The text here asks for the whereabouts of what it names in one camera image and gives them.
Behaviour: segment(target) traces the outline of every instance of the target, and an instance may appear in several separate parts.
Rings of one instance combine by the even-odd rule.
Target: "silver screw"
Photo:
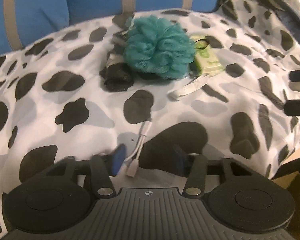
[[[197,196],[201,193],[201,190],[196,187],[189,187],[186,189],[186,193],[191,196]]]
[[[97,192],[101,196],[109,196],[113,193],[113,190],[111,188],[108,188],[108,187],[102,187],[102,188],[98,189]]]

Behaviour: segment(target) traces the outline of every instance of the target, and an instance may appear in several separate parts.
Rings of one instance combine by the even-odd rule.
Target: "ribbed surface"
[[[2,240],[293,240],[285,230],[253,235],[215,221],[200,200],[182,197],[174,188],[123,189],[99,200],[76,226],[49,235],[15,230]]]

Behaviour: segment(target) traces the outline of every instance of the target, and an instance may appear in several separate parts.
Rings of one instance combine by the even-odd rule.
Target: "white circular symbol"
[[[154,194],[154,192],[152,192],[151,190],[148,190],[147,192],[145,192],[145,194],[146,194],[148,197],[150,197],[151,195]]]

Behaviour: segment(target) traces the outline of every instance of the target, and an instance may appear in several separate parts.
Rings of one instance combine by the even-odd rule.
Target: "brown cardboard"
[[[300,240],[300,173],[296,171],[286,176],[274,179],[273,182],[288,190],[294,198],[296,209],[287,231],[296,240]]]

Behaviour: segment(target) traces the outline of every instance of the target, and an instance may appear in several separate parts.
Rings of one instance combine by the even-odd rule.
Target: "mesh bath sponge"
[[[188,74],[194,54],[194,42],[180,24],[151,15],[134,20],[124,60],[136,71],[177,79]]]

